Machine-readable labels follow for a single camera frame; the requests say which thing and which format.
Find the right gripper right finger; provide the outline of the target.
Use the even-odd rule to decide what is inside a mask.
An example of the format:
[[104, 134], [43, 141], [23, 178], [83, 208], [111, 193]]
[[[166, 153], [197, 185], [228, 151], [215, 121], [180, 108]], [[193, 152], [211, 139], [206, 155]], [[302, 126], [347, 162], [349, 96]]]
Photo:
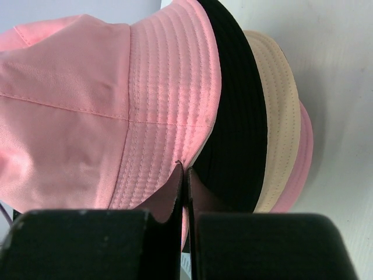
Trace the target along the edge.
[[241, 279], [242, 215], [210, 192], [193, 168], [186, 177], [192, 279]]

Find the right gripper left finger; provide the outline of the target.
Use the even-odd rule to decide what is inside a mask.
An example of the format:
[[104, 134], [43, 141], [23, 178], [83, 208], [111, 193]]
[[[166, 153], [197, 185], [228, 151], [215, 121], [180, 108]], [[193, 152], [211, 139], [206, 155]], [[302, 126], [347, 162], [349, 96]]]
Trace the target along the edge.
[[178, 161], [166, 183], [144, 202], [149, 211], [144, 279], [180, 278], [183, 176]]

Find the black bucket hat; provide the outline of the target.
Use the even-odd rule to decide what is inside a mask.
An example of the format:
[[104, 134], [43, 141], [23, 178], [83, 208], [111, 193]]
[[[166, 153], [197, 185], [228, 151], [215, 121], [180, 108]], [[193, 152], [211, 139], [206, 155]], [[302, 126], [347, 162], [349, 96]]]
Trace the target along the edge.
[[268, 145], [266, 104], [244, 32], [219, 1], [200, 1], [219, 51], [221, 96], [216, 122], [193, 168], [225, 205], [252, 213], [262, 191]]

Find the pink bucket hat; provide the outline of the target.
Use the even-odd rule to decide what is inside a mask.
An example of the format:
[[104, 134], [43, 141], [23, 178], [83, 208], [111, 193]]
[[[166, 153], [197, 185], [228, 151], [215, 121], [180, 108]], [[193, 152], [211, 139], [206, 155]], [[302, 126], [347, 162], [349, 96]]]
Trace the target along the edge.
[[277, 200], [271, 213], [284, 213], [298, 200], [308, 177], [314, 150], [314, 136], [311, 120], [302, 103], [300, 103], [301, 131], [297, 157], [287, 184]]

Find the pink cap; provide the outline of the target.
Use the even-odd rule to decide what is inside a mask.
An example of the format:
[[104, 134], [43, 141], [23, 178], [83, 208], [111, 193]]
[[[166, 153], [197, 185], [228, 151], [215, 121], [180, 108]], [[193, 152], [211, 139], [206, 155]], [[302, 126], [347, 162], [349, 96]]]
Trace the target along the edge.
[[220, 93], [198, 1], [132, 25], [15, 26], [1, 34], [1, 200], [19, 212], [134, 208], [199, 154]]

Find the beige cap with script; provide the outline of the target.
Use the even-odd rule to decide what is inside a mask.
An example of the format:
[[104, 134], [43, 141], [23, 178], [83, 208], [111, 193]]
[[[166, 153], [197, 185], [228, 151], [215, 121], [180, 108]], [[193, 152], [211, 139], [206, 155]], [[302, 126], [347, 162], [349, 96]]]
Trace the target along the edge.
[[295, 79], [279, 45], [269, 36], [246, 30], [262, 83], [268, 144], [265, 176], [256, 213], [268, 213], [282, 194], [297, 158], [301, 132]]

